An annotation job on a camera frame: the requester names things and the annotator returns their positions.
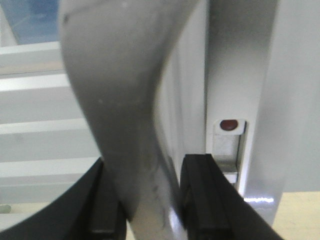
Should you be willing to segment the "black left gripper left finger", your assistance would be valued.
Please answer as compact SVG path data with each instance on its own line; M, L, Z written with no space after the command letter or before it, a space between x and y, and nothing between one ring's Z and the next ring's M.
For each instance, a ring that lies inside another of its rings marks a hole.
M101 159L60 197L0 233L2 240L124 240L127 219Z

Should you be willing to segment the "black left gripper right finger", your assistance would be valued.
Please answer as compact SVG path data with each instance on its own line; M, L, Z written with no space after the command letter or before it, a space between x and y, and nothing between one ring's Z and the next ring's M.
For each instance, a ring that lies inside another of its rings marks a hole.
M190 240L281 239L239 195L211 154L185 155L180 190Z

